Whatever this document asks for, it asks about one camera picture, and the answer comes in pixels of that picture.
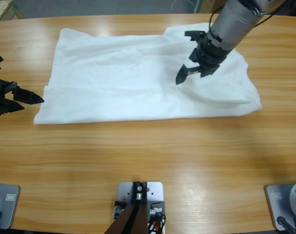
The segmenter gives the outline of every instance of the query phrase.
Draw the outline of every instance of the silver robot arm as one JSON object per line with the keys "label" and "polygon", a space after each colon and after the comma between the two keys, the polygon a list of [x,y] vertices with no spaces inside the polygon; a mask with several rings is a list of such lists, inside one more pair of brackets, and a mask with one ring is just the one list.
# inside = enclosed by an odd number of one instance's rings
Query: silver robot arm
{"label": "silver robot arm", "polygon": [[187,31],[186,36],[198,43],[189,59],[198,67],[180,69],[176,84],[183,83],[188,75],[213,74],[227,55],[268,13],[279,10],[288,0],[228,0],[209,31]]}
{"label": "silver robot arm", "polygon": [[207,36],[224,51],[233,50],[260,19],[285,0],[228,0]]}

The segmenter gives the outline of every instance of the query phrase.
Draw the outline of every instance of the metal mounting plate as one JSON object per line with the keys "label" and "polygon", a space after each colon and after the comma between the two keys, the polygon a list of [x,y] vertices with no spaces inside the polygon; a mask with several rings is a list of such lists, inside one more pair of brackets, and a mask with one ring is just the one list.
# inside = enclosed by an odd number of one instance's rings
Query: metal mounting plate
{"label": "metal mounting plate", "polygon": [[[118,185],[117,201],[129,203],[132,197],[132,182],[121,182]],[[147,182],[147,199],[148,201],[157,202],[164,201],[163,184],[161,182]]]}
{"label": "metal mounting plate", "polygon": [[11,227],[18,202],[20,187],[0,184],[0,229]]}
{"label": "metal mounting plate", "polygon": [[277,218],[282,216],[286,221],[295,228],[295,223],[292,215],[292,210],[289,202],[290,191],[293,184],[279,184],[269,185],[265,187],[265,193],[270,208],[271,218],[274,227],[279,231],[284,231],[280,224],[277,222]]}

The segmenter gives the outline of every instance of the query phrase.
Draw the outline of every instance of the white towel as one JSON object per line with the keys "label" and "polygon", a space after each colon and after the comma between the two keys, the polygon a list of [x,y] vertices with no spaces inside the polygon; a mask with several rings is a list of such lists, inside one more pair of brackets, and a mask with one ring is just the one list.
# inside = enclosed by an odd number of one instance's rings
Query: white towel
{"label": "white towel", "polygon": [[204,78],[176,75],[197,43],[188,30],[208,24],[169,27],[163,35],[93,37],[63,29],[49,84],[35,124],[242,116],[261,109],[247,63],[232,51]]}

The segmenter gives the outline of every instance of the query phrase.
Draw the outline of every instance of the cloth fold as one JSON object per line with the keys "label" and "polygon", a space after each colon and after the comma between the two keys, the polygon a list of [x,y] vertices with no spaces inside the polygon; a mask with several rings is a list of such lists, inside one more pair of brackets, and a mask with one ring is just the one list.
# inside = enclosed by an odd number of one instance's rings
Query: cloth fold
{"label": "cloth fold", "polygon": [[261,109],[247,63],[232,51],[204,78],[175,84],[197,43],[188,30],[208,24],[169,27],[163,35],[93,37],[63,29],[53,70],[35,124],[241,116]]}

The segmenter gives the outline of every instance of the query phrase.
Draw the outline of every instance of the floor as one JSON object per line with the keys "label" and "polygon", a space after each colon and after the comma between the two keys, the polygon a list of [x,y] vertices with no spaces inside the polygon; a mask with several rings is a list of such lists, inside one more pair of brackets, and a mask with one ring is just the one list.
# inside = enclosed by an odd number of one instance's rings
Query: floor
{"label": "floor", "polygon": [[193,13],[197,0],[15,0],[15,3],[25,17],[41,18]]}

